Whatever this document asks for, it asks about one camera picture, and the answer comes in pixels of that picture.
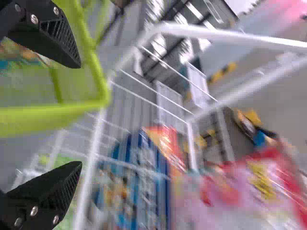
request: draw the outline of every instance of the white wire shopping cart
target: white wire shopping cart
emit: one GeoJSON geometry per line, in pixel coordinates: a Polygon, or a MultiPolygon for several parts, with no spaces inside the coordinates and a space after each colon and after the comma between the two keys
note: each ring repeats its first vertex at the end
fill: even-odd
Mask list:
{"type": "MultiPolygon", "coordinates": [[[[60,130],[55,136],[54,143],[50,144],[52,146],[52,148],[50,147],[49,149],[51,152],[50,158],[44,171],[48,171],[53,167],[54,162],[60,153],[66,153],[66,155],[82,159],[85,163],[83,179],[78,194],[77,208],[73,217],[74,221],[72,229],[83,230],[84,228],[87,228],[96,230],[100,226],[98,220],[103,219],[104,213],[100,212],[98,209],[95,211],[96,214],[94,214],[94,216],[98,217],[95,218],[92,223],[89,223],[86,218],[91,196],[91,187],[93,185],[92,181],[98,161],[128,168],[131,171],[131,177],[133,177],[135,173],[140,173],[143,177],[147,175],[155,177],[162,176],[150,168],[139,167],[133,163],[117,161],[107,155],[107,153],[112,150],[112,146],[120,142],[127,136],[127,134],[130,134],[133,130],[140,127],[151,125],[157,118],[161,119],[157,114],[161,111],[168,117],[171,117],[171,119],[176,120],[176,122],[173,122],[173,124],[176,125],[173,126],[181,126],[181,128],[178,127],[178,129],[181,129],[181,132],[187,137],[189,146],[189,167],[192,170],[197,171],[199,169],[198,149],[195,149],[194,146],[194,139],[199,135],[199,129],[197,128],[198,122],[209,117],[212,113],[217,114],[221,138],[223,139],[225,148],[225,158],[228,161],[234,161],[235,157],[230,144],[222,108],[251,95],[262,87],[265,87],[280,78],[291,75],[291,73],[296,70],[301,69],[307,64],[307,58],[304,53],[307,53],[307,43],[305,42],[257,36],[226,30],[209,30],[199,25],[162,22],[142,33],[137,41],[122,54],[120,60],[107,73],[108,85],[112,89],[112,104],[107,109],[102,109],[98,113],[86,114],[86,118],[81,123],[74,124],[72,129],[60,130]],[[258,68],[253,70],[249,75],[247,75],[248,80],[235,85],[233,90],[227,94],[219,98],[214,98],[202,87],[195,84],[166,63],[159,55],[154,54],[146,48],[146,45],[158,34],[208,39],[211,42],[223,42],[233,45],[242,45],[244,47],[257,46],[272,50],[294,52],[300,55],[297,55],[286,64],[283,63],[281,65],[277,63],[273,69],[261,67],[261,69],[258,68]],[[147,53],[155,58],[155,60],[158,60],[163,64],[165,69],[173,71],[177,76],[188,82],[189,85],[209,97],[208,106],[205,109],[200,109],[196,112],[190,111],[182,105],[180,100],[178,101],[177,98],[171,96],[171,93],[167,94],[156,90],[147,81],[133,74],[132,71],[130,71],[131,60],[133,60],[135,55],[139,52],[147,53]],[[172,107],[176,107],[177,110],[171,112],[173,111],[173,109],[171,109],[172,107]],[[78,151],[78,145],[82,145],[86,152],[78,151]]],[[[165,120],[160,120],[159,122],[166,125],[168,124],[165,120]]],[[[30,170],[24,171],[24,174],[26,174],[27,177],[23,178],[23,175],[17,177],[13,187],[22,183],[24,180],[30,179],[31,176],[35,176],[35,171],[32,169],[37,169],[38,164],[39,157],[36,156],[29,167],[30,170]]],[[[154,193],[153,196],[162,196],[162,194],[154,193]]],[[[147,223],[142,223],[142,225],[149,229],[149,226],[146,224],[149,224],[150,221],[154,220],[147,220],[147,223]]]]}

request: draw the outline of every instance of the shopping cart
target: shopping cart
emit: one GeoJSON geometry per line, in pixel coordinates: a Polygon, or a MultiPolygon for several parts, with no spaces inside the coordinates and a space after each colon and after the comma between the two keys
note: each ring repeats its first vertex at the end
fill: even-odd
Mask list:
{"type": "MultiPolygon", "coordinates": [[[[297,3],[297,8],[306,7],[303,2],[297,3]]],[[[301,17],[301,11],[296,12],[296,18],[301,17]]],[[[156,213],[156,197],[164,200],[165,194],[160,191],[150,193],[152,191],[151,183],[148,181],[152,178],[159,178],[163,181],[169,181],[170,178],[163,173],[159,173],[154,168],[154,163],[145,160],[144,165],[137,163],[137,159],[125,162],[124,160],[115,160],[109,155],[113,146],[121,142],[127,135],[131,134],[131,146],[133,149],[138,148],[137,135],[133,135],[133,130],[140,127],[148,127],[152,125],[172,125],[186,137],[188,142],[189,154],[187,165],[189,169],[197,172],[201,167],[199,164],[200,149],[194,144],[195,139],[200,135],[199,123],[203,120],[211,120],[208,127],[212,125],[218,131],[218,141],[222,143],[221,154],[223,161],[235,161],[234,151],[230,143],[230,137],[227,132],[225,113],[223,109],[226,106],[234,104],[236,101],[246,98],[268,84],[274,83],[278,79],[291,75],[296,70],[301,69],[307,64],[307,58],[304,53],[307,52],[307,43],[287,40],[275,37],[258,36],[253,34],[245,34],[242,32],[232,32],[226,30],[208,30],[200,25],[178,24],[174,22],[161,22],[151,27],[150,30],[143,32],[136,42],[126,50],[119,61],[107,72],[107,82],[112,89],[112,104],[107,109],[102,109],[97,113],[87,113],[85,119],[74,124],[68,130],[60,130],[55,139],[50,142],[45,149],[46,159],[45,168],[42,165],[42,159],[36,155],[31,163],[30,170],[21,173],[17,177],[14,186],[25,180],[35,176],[37,169],[45,171],[54,167],[54,163],[60,163],[59,155],[81,160],[84,164],[82,179],[77,192],[77,201],[75,210],[68,212],[67,216],[73,217],[73,224],[67,226],[74,230],[98,229],[104,213],[98,209],[94,210],[94,219],[90,222],[86,218],[88,206],[92,195],[93,178],[96,174],[97,163],[103,163],[104,167],[117,167],[118,171],[128,170],[129,177],[133,181],[138,178],[142,181],[142,189],[139,188],[139,197],[145,201],[146,205],[138,207],[136,216],[141,216],[141,210],[148,213],[156,213]],[[221,97],[215,98],[209,94],[207,90],[200,85],[195,84],[189,78],[181,74],[174,67],[170,66],[165,59],[159,54],[151,52],[146,48],[156,35],[166,34],[174,37],[182,37],[187,35],[190,38],[209,39],[212,42],[220,42],[234,45],[257,46],[272,50],[281,50],[287,52],[299,53],[287,63],[275,61],[272,65],[257,68],[248,74],[248,80],[244,80],[236,84],[231,91],[226,92],[221,97]],[[140,76],[132,73],[131,60],[137,53],[146,53],[152,60],[161,63],[165,71],[172,71],[177,78],[182,78],[187,84],[198,90],[208,98],[206,108],[198,108],[190,111],[182,105],[182,101],[178,99],[178,93],[171,89],[167,92],[155,90],[152,85],[142,79],[140,76]]],[[[119,149],[121,157],[125,159],[125,150],[119,149]]],[[[165,229],[162,215],[149,215],[146,221],[139,222],[139,226],[144,229],[150,229],[157,220],[160,223],[156,225],[158,229],[165,229]]]]}

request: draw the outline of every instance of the cart handle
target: cart handle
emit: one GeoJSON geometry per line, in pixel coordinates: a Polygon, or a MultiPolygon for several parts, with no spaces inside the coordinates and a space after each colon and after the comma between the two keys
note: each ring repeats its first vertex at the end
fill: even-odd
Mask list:
{"type": "Polygon", "coordinates": [[[107,79],[114,77],[114,72],[123,69],[126,64],[138,52],[138,49],[149,43],[158,34],[174,35],[178,37],[202,38],[213,42],[223,42],[241,46],[257,46],[273,50],[290,51],[296,53],[307,53],[307,43],[277,38],[269,36],[259,36],[254,34],[245,34],[242,32],[228,30],[209,30],[204,26],[192,24],[178,24],[175,22],[163,21],[153,25],[148,31],[141,33],[139,39],[128,48],[117,62],[112,71],[108,71],[107,79]]]}

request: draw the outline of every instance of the red package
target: red package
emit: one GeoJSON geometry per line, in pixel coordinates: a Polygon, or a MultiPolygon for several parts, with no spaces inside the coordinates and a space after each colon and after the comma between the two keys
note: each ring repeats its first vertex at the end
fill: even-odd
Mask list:
{"type": "Polygon", "coordinates": [[[226,215],[274,217],[272,229],[307,230],[307,208],[295,164],[283,148],[268,148],[203,178],[200,198],[226,215]]]}

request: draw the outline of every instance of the metal wire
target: metal wire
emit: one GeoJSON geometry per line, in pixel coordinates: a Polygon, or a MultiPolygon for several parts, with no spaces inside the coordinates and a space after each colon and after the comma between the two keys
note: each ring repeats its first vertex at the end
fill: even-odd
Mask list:
{"type": "Polygon", "coordinates": [[[186,111],[186,112],[188,112],[189,114],[192,114],[192,115],[193,115],[193,113],[192,113],[190,110],[188,110],[188,109],[186,109],[185,107],[183,107],[183,106],[177,104],[176,102],[170,100],[168,97],[165,97],[164,95],[162,95],[161,93],[157,92],[156,90],[154,90],[153,88],[149,87],[148,85],[146,85],[145,83],[141,82],[140,80],[136,79],[136,78],[133,77],[132,75],[128,74],[127,72],[123,71],[122,69],[121,69],[120,71],[121,71],[122,73],[126,74],[128,77],[134,79],[134,80],[135,80],[136,82],[138,82],[139,84],[145,86],[147,89],[149,89],[149,90],[155,92],[156,94],[158,94],[159,96],[163,97],[163,98],[166,99],[167,101],[173,103],[174,105],[176,105],[176,106],[179,107],[180,109],[183,109],[184,111],[186,111]]]}
{"type": "Polygon", "coordinates": [[[170,65],[168,65],[165,61],[163,61],[162,59],[160,59],[157,55],[153,54],[152,52],[150,52],[148,49],[146,49],[145,47],[141,47],[143,50],[145,50],[147,53],[153,55],[155,58],[157,58],[160,62],[162,62],[163,64],[165,64],[167,67],[169,67],[172,71],[174,71],[176,74],[178,74],[180,77],[182,77],[183,79],[185,79],[187,82],[189,82],[191,85],[195,86],[197,89],[199,89],[200,91],[202,91],[204,94],[206,94],[208,97],[210,97],[212,100],[214,100],[215,102],[217,102],[217,100],[212,97],[210,94],[208,94],[207,92],[205,92],[204,90],[202,90],[198,85],[194,84],[192,81],[190,81],[188,78],[186,78],[185,76],[183,76],[181,73],[179,73],[177,70],[175,70],[173,67],[171,67],[170,65]]]}
{"type": "Polygon", "coordinates": [[[127,90],[125,87],[122,87],[122,86],[116,84],[116,83],[113,82],[113,81],[111,81],[111,83],[112,83],[113,85],[115,85],[116,87],[120,88],[121,90],[123,90],[123,91],[125,91],[125,92],[127,92],[127,93],[130,93],[130,94],[132,94],[133,96],[135,96],[135,97],[137,97],[137,98],[140,98],[141,100],[143,100],[143,101],[145,101],[145,102],[147,102],[147,103],[149,103],[149,104],[151,104],[151,105],[157,107],[158,109],[161,109],[161,110],[167,112],[168,114],[172,115],[173,117],[177,118],[178,120],[180,120],[180,121],[182,121],[183,123],[186,124],[186,121],[185,121],[185,120],[181,119],[180,117],[176,116],[175,114],[171,113],[170,111],[168,111],[168,110],[166,110],[166,109],[164,109],[164,108],[162,108],[162,107],[156,105],[155,103],[153,103],[153,102],[147,100],[146,98],[143,98],[143,97],[139,96],[138,94],[136,94],[136,93],[134,93],[134,92],[132,92],[132,91],[130,91],[130,90],[127,90]]]}

